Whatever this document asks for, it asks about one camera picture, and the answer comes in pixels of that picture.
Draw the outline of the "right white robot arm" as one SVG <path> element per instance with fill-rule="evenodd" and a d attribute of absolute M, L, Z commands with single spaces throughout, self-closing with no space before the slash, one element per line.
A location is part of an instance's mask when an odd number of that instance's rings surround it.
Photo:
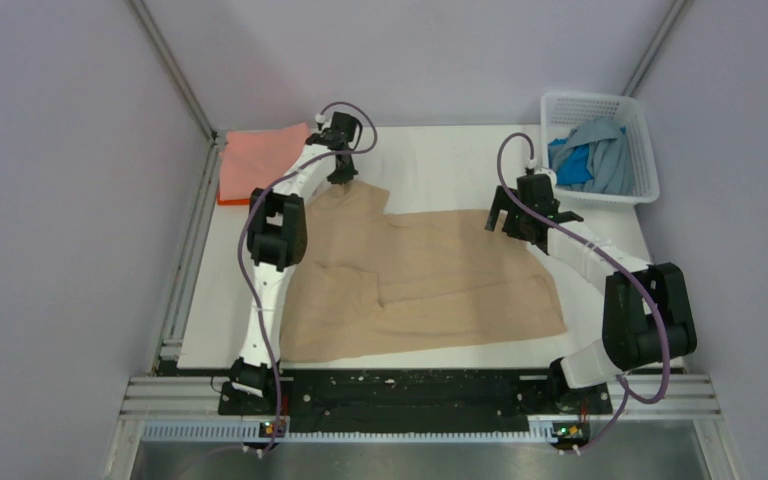
<path fill-rule="evenodd" d="M 561 211 L 549 175 L 529 171 L 515 188 L 497 186 L 485 227 L 564 263 L 603 297 L 599 338 L 550 364 L 546 397 L 554 409 L 572 412 L 587 388 L 652 363 L 668 368 L 696 351 L 682 270 L 630 255 L 598 237 L 577 213 Z"/>

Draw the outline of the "folded orange t shirt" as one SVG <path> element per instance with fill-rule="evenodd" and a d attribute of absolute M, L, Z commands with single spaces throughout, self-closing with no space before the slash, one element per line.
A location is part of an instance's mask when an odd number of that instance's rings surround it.
<path fill-rule="evenodd" d="M 216 196 L 216 204 L 219 206 L 248 206 L 250 202 L 249 198 L 223 199 L 220 194 Z"/>

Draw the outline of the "bright blue t shirt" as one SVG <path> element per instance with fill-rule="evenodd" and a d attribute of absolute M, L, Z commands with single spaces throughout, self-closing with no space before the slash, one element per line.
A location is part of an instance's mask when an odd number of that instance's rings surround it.
<path fill-rule="evenodd" d="M 583 186 L 593 179 L 588 169 L 590 147 L 588 144 L 575 146 L 565 160 L 561 160 L 559 154 L 566 143 L 566 139 L 558 138 L 547 145 L 550 168 L 555 171 L 559 186 Z"/>

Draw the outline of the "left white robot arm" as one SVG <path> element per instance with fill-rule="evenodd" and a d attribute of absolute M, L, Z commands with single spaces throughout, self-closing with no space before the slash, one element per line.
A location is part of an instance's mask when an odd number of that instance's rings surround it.
<path fill-rule="evenodd" d="M 307 248 L 305 204 L 326 184 L 345 184 L 357 174 L 352 151 L 363 131 L 360 121 L 335 112 L 317 115 L 316 124 L 314 130 L 300 123 L 232 132 L 221 155 L 219 202 L 246 202 L 250 208 L 238 260 L 252 263 L 245 277 L 253 300 L 230 385 L 262 414 L 274 410 L 281 397 L 274 379 L 278 334 L 290 277 Z"/>

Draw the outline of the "light blue t shirt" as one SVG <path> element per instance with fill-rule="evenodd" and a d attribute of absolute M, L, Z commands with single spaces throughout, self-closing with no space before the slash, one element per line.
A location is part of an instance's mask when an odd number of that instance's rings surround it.
<path fill-rule="evenodd" d="M 559 157 L 565 160 L 573 147 L 588 144 L 588 169 L 593 179 L 583 186 L 559 186 L 562 189 L 607 195 L 628 195 L 634 187 L 629 141 L 625 128 L 608 117 L 598 117 L 573 129 Z"/>

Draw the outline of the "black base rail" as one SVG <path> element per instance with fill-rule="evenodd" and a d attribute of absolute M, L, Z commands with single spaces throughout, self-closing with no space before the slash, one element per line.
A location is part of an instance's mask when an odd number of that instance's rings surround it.
<path fill-rule="evenodd" d="M 610 414 L 606 385 L 556 392 L 544 370 L 288 369 L 258 397 L 224 383 L 224 416 L 277 413 L 292 433 L 461 434 L 529 429 L 537 415 Z"/>

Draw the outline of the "aluminium frame post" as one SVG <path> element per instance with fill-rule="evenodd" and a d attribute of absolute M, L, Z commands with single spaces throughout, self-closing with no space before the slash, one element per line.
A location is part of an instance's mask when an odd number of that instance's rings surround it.
<path fill-rule="evenodd" d="M 686 16 L 687 11 L 695 3 L 694 0 L 673 0 L 665 13 L 650 42 L 637 62 L 629 80 L 623 88 L 622 95 L 634 97 L 656 63 L 661 50 L 672 36 L 676 27 Z"/>
<path fill-rule="evenodd" d="M 160 26 L 156 22 L 149 5 L 144 0 L 128 0 L 128 6 L 131 8 L 137 21 L 145 32 L 148 42 L 155 51 L 158 59 L 165 70 L 169 80 L 176 90 L 185 109 L 196 123 L 198 130 L 209 141 L 214 142 L 217 133 L 212 127 L 208 117 L 198 101 L 194 90 L 192 89 L 186 75 L 180 67 L 175 55 L 164 37 Z"/>

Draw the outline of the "folded pink t shirt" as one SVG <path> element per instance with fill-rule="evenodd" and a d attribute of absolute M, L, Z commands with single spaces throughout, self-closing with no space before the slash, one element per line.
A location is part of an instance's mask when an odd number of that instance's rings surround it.
<path fill-rule="evenodd" d="M 310 129 L 298 123 L 277 130 L 231 131 L 220 153 L 218 193 L 223 199 L 250 198 L 282 176 L 299 158 Z"/>

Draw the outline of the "beige t shirt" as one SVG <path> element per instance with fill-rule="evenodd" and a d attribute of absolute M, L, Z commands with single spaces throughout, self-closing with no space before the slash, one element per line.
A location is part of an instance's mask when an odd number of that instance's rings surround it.
<path fill-rule="evenodd" d="M 284 359 L 541 339 L 566 326 L 552 275 L 526 245 L 488 231 L 483 210 L 388 214 L 357 182 L 306 209 L 308 246 L 286 294 Z"/>

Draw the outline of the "right aluminium frame post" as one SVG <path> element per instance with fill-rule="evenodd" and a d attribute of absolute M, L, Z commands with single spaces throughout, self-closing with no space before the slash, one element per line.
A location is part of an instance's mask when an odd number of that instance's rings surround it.
<path fill-rule="evenodd" d="M 665 13 L 650 42 L 637 62 L 629 80 L 623 88 L 622 95 L 634 97 L 656 63 L 661 50 L 672 36 L 676 27 L 686 16 L 687 11 L 695 3 L 694 0 L 673 0 Z"/>

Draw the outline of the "left aluminium frame post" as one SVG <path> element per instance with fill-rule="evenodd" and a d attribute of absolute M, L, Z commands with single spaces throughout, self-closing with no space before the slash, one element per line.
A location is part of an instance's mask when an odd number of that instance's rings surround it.
<path fill-rule="evenodd" d="M 208 117 L 198 101 L 194 90 L 192 89 L 186 75 L 180 67 L 175 55 L 164 37 L 160 26 L 156 22 L 149 5 L 144 0 L 128 0 L 128 6 L 131 8 L 137 21 L 145 32 L 148 42 L 155 51 L 158 59 L 165 70 L 169 80 L 176 90 L 185 109 L 196 123 L 198 130 L 209 141 L 214 142 L 217 133 L 212 127 Z"/>

